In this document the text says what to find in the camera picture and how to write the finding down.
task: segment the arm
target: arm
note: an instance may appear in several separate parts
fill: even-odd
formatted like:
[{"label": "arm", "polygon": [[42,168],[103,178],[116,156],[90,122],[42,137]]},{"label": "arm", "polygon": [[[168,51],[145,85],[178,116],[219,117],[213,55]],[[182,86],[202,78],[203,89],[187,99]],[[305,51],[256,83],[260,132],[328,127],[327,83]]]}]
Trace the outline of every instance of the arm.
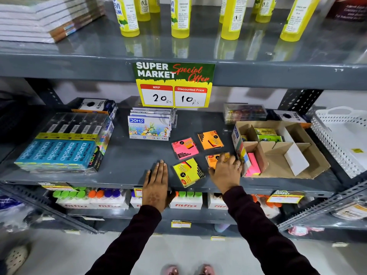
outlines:
[{"label": "arm", "polygon": [[167,164],[161,160],[156,164],[150,180],[149,175],[150,170],[145,176],[142,206],[139,212],[85,275],[131,273],[149,237],[161,221],[161,212],[167,202]]},{"label": "arm", "polygon": [[143,205],[86,275],[130,274],[161,219],[158,209]]},{"label": "arm", "polygon": [[209,169],[214,184],[223,193],[228,212],[238,225],[242,237],[250,245],[266,275],[277,270],[283,274],[319,274],[306,257],[302,256],[288,238],[282,236],[264,214],[261,207],[253,202],[240,185],[242,166],[234,156],[224,162],[221,154],[215,170]]},{"label": "arm", "polygon": [[264,274],[273,274],[275,270],[281,270],[284,274],[319,274],[308,259],[297,251],[293,242],[280,234],[277,226],[265,216],[243,187],[229,189],[223,200]]}]

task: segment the pink slipper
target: pink slipper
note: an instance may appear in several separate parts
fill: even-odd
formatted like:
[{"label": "pink slipper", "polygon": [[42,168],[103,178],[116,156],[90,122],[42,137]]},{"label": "pink slipper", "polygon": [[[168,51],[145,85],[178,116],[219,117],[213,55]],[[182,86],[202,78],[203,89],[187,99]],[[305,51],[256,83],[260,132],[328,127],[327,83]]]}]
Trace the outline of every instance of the pink slipper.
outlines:
[{"label": "pink slipper", "polygon": [[174,265],[174,266],[171,266],[171,267],[167,268],[166,274],[167,275],[179,275],[177,266]]},{"label": "pink slipper", "polygon": [[205,265],[202,275],[215,275],[214,269],[210,265]]}]

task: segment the green bottle cap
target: green bottle cap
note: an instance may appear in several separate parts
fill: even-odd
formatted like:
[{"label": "green bottle cap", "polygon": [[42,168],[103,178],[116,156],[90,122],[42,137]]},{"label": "green bottle cap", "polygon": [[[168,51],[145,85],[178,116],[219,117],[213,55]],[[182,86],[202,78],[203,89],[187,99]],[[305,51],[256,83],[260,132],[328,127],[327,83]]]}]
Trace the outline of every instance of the green bottle cap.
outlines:
[{"label": "green bottle cap", "polygon": [[60,190],[56,190],[52,193],[52,197],[54,198],[60,198],[61,196],[61,191]]},{"label": "green bottle cap", "polygon": [[85,197],[85,191],[84,190],[79,191],[76,197],[78,199],[83,199]]},{"label": "green bottle cap", "polygon": [[70,193],[69,193],[69,198],[75,198],[76,197],[76,195],[78,194],[78,192],[76,192],[76,191],[71,191]]},{"label": "green bottle cap", "polygon": [[69,195],[69,193],[70,193],[70,191],[66,191],[66,190],[65,190],[65,191],[62,191],[62,192],[61,192],[61,198],[62,198],[62,199],[67,198],[67,197],[68,197],[68,195]]}]

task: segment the super market special offer sign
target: super market special offer sign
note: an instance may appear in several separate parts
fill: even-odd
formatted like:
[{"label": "super market special offer sign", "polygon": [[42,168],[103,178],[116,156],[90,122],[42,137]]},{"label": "super market special offer sign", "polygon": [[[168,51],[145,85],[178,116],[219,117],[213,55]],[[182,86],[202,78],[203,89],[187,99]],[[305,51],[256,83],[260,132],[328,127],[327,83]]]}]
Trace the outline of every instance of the super market special offer sign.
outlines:
[{"label": "super market special offer sign", "polygon": [[136,62],[143,106],[208,107],[215,64]]}]

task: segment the white floor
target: white floor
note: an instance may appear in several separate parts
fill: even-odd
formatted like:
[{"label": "white floor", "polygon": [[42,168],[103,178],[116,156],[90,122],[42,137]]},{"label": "white floor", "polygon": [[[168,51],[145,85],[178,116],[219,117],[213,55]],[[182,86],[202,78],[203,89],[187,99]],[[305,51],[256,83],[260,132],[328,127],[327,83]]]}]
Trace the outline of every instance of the white floor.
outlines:
[{"label": "white floor", "polygon": [[[115,232],[71,235],[55,230],[28,231],[22,238],[31,241],[32,251],[16,275],[83,275],[118,235]],[[343,252],[342,249],[348,247],[336,249],[330,243],[309,240],[298,240],[295,244],[322,275],[362,275],[367,270],[363,261],[365,246],[359,247],[358,260],[358,257],[350,257],[351,250],[355,249]],[[217,275],[263,274],[243,239],[211,241],[176,235],[152,236],[131,274],[159,275],[168,264],[176,264],[181,275],[193,275],[204,263],[212,265]]]}]

